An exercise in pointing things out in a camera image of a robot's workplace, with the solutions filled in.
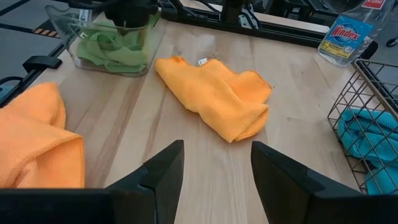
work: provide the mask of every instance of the white label tag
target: white label tag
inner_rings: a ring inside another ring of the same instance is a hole
[[[292,12],[298,13],[298,12],[300,12],[300,8],[299,8],[299,7],[294,7],[293,10],[292,10]]]
[[[207,62],[207,58],[203,58],[203,59],[200,59],[200,60],[198,61],[199,66],[202,66],[202,65],[206,64],[206,62]]]

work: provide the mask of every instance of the green cloth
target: green cloth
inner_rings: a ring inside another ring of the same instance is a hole
[[[112,24],[100,24],[95,29],[81,27],[84,38],[78,43],[77,57],[103,65],[109,72],[139,73],[148,64],[146,29],[154,27],[158,19],[159,15],[152,16],[148,27],[124,36]]]

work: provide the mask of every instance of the clear plastic container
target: clear plastic container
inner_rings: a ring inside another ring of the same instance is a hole
[[[145,75],[165,33],[159,14],[145,27],[116,27],[100,14],[94,22],[79,20],[76,9],[46,6],[50,21],[77,67],[129,77]]]
[[[337,66],[358,58],[386,25],[395,0],[364,0],[341,13],[318,47],[319,54]]]

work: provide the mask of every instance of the cloth tag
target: cloth tag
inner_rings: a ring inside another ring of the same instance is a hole
[[[200,60],[198,61],[199,66],[202,66],[202,65],[206,64],[206,62],[207,62],[207,58],[203,58],[203,59],[200,59]]]

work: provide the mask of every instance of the orange microfiber cloth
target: orange microfiber cloth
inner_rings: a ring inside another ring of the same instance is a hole
[[[65,117],[54,83],[0,109],[0,188],[84,187],[83,138],[64,130]]]
[[[155,68],[184,107],[228,142],[257,134],[267,122],[272,88],[256,72],[235,74],[215,59],[195,67],[181,57],[157,59]]]

